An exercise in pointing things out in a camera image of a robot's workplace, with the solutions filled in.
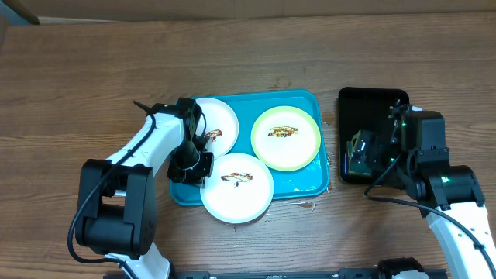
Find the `white plate with sauce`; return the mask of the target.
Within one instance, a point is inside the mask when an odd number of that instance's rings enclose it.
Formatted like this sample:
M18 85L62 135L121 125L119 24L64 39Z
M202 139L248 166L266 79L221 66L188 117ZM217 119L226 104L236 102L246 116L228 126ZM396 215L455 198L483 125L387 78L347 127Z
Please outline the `white plate with sauce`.
M216 219L231 224L251 222L268 209L274 196L274 179L256 157L230 153L214 161L200 195Z

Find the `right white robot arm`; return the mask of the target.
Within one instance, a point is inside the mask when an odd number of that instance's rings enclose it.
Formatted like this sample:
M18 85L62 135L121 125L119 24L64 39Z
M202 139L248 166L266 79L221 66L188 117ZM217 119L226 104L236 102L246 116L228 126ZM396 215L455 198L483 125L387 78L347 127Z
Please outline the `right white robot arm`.
M345 172L375 202L417 208L455 278L493 278L495 244L474 172L450 164L442 128L361 129L345 137Z

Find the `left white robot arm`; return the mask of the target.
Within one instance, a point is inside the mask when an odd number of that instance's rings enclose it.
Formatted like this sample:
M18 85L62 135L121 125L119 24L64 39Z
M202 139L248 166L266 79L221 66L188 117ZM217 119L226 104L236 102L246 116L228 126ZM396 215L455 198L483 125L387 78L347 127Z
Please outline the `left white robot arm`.
M77 262L114 263L127 278L168 278L171 263L153 241L155 175L168 161L174 183L202 187L214 155L209 137L196 133L206 117L194 99L140 108L146 112L141 130L108 159L87 160L81 168L67 248Z

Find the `yellow green sponge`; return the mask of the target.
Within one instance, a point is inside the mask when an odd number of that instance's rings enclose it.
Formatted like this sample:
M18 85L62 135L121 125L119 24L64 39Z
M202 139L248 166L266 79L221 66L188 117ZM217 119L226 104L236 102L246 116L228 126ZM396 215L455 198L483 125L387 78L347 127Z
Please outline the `yellow green sponge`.
M367 166L366 160L373 135L371 131L361 129L347 142L346 172L348 174L361 177L371 175L371 169Z

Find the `yellow-green plate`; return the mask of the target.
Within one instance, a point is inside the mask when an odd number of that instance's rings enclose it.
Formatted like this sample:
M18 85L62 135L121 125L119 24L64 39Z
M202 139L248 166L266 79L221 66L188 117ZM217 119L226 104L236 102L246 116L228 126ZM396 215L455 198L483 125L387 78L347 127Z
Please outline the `yellow-green plate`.
M250 142L256 157L276 171L296 171L317 156L321 131L302 109L278 106L263 112L253 124Z

